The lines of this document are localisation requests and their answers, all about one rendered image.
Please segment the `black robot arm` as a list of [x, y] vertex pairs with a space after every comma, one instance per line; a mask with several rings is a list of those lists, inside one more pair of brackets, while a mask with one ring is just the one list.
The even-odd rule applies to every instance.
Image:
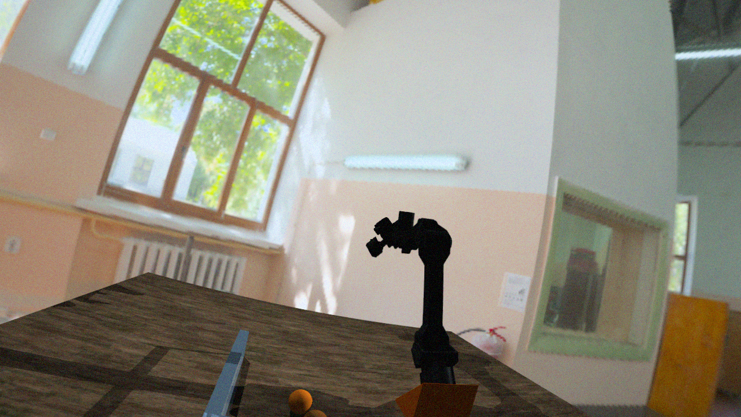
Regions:
[[388, 217], [376, 225], [374, 232], [386, 239], [395, 232], [392, 242], [410, 254], [419, 248], [424, 264], [423, 325], [415, 332], [411, 348], [415, 368], [421, 368], [420, 383], [456, 385], [453, 366], [458, 363], [458, 352], [449, 343], [443, 328], [443, 269], [452, 249], [452, 237], [436, 221], [419, 218], [414, 224], [414, 212], [399, 211], [397, 228]]

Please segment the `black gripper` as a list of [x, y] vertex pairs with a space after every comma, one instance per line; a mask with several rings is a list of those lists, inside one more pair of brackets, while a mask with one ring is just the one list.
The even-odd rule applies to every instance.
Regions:
[[[398, 222], [399, 222], [399, 220], [397, 220], [396, 222], [394, 222], [394, 223], [392, 224], [392, 226], [393, 226], [393, 227], [395, 227], [395, 228], [397, 228]], [[397, 248], [399, 248], [399, 247], [396, 247], [396, 246], [394, 245], [394, 243], [392, 242], [392, 237], [394, 237], [394, 235], [395, 235], [395, 232], [391, 233], [391, 236], [389, 236], [389, 237], [388, 237], [388, 238], [386, 238], [386, 239], [383, 239], [383, 238], [382, 238], [382, 239], [383, 239], [382, 241], [378, 241], [378, 240], [376, 239], [376, 237], [374, 237], [373, 239], [371, 239], [371, 240], [370, 240], [370, 241], [369, 241], [369, 242], [367, 243], [367, 245], [366, 245], [366, 246], [367, 246], [367, 249], [368, 249], [368, 251], [369, 251], [369, 253], [370, 253], [370, 254], [371, 254], [371, 255], [372, 255], [372, 256], [373, 256], [374, 258], [377, 258], [377, 256], [378, 256], [379, 254], [381, 254], [381, 253], [382, 253], [382, 249], [383, 249], [383, 247], [384, 247], [384, 246], [386, 246], [386, 245], [387, 245], [387, 247], [388, 247], [388, 248], [391, 248], [391, 247], [393, 247], [394, 249], [397, 249]]]

